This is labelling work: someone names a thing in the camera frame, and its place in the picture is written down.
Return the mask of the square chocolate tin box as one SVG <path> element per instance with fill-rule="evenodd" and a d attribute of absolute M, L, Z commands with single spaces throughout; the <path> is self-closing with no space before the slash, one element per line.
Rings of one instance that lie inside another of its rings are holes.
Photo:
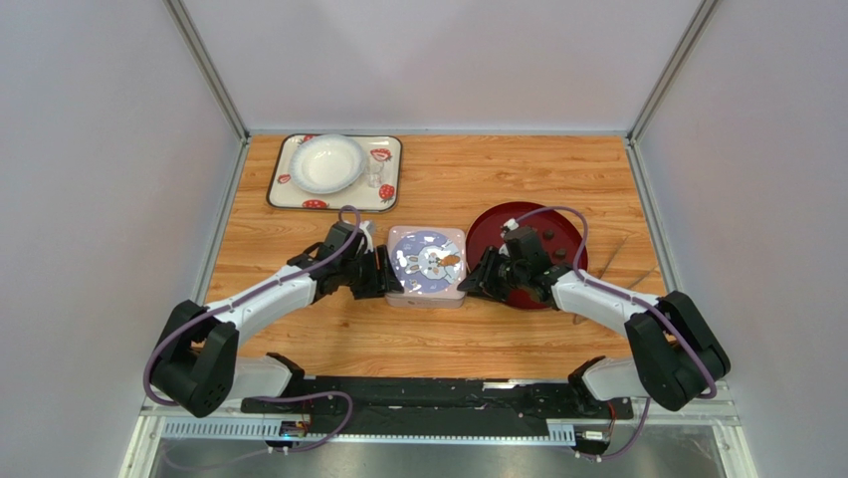
<path fill-rule="evenodd" d="M 465 301 L 466 294 L 449 292 L 448 294 L 420 294 L 413 292 L 389 293 L 385 295 L 387 304 L 396 308 L 413 309 L 457 309 Z"/>

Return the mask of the silver tin lid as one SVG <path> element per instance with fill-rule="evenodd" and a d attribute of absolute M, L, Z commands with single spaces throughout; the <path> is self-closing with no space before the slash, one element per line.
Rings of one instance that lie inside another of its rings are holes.
<path fill-rule="evenodd" d="M 388 233 L 387 250 L 404 292 L 460 292 L 458 285 L 467 276 L 466 234 L 463 230 L 394 226 Z"/>

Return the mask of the metal tongs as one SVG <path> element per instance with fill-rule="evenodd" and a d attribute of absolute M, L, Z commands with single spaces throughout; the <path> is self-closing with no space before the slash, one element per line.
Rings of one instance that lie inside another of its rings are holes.
<path fill-rule="evenodd" d="M 625 238 L 624 238 L 624 239 L 623 239 L 623 240 L 619 243 L 619 245 L 616 247 L 616 249 L 615 249 L 615 250 L 613 251 L 613 253 L 610 255 L 610 257 L 609 257 L 609 259 L 607 260 L 607 262 L 604 264 L 604 266 L 603 266 L 600 270 L 598 270 L 598 271 L 596 272 L 596 274 L 595 274 L 595 278 L 596 278 L 596 279 L 598 279 L 598 280 L 602 280 L 602 279 L 604 278 L 604 276 L 607 274 L 607 272 L 608 272 L 608 271 L 610 270 L 610 268 L 612 267 L 612 265 L 613 265 L 613 263 L 614 263 L 615 259 L 617 258 L 617 256 L 621 253 L 621 251 L 622 251 L 622 250 L 623 250 L 623 248 L 625 247 L 625 245 L 626 245 L 626 243 L 627 243 L 627 241 L 628 241 L 628 239 L 629 239 L 629 238 L 630 238 L 630 236 L 626 236 L 626 237 L 625 237 Z M 645 281 L 646 279 L 650 278 L 650 277 L 651 277 L 651 275 L 652 275 L 652 274 L 653 274 L 653 273 L 654 273 L 654 272 L 658 269 L 658 267 L 659 267 L 659 264 L 658 264 L 658 263 L 654 264 L 654 265 L 653 265 L 650 269 L 648 269 L 647 271 L 645 271 L 644 273 L 642 273 L 640 276 L 638 276 L 636 279 L 634 279 L 634 280 L 633 280 L 630 284 L 628 284 L 627 286 L 625 286 L 625 289 L 633 289 L 635 286 L 639 285 L 640 283 L 642 283 L 642 282 L 643 282 L 643 281 Z M 573 316 L 572 316 L 572 323 L 573 323 L 575 326 L 579 326 L 579 325 L 581 325 L 581 324 L 585 323 L 586 321 L 587 321 L 587 319 L 586 319 L 585 317 L 582 317 L 582 316 L 579 316 L 579 315 L 573 315 Z"/>

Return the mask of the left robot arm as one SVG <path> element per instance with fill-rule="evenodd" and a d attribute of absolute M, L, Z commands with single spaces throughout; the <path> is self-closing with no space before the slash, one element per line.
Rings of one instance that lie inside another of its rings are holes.
<path fill-rule="evenodd" d="M 186 300 L 175 306 L 144 369 L 148 397 L 203 418 L 230 400 L 282 396 L 294 366 L 274 354 L 242 358 L 240 348 L 340 288 L 356 300 L 400 291 L 386 247 L 373 242 L 374 230 L 369 221 L 338 221 L 323 241 L 249 289 L 208 305 Z"/>

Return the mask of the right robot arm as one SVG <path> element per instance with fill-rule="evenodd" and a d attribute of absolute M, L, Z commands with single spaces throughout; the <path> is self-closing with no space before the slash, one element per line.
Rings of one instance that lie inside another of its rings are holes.
<path fill-rule="evenodd" d="M 624 337 L 630 358 L 594 358 L 568 378 L 584 400 L 650 398 L 678 411 L 718 393 L 731 363 L 694 301 L 680 291 L 637 293 L 597 279 L 567 262 L 555 263 L 529 227 L 489 246 L 459 290 L 505 302 L 523 291 L 537 304 L 575 314 Z"/>

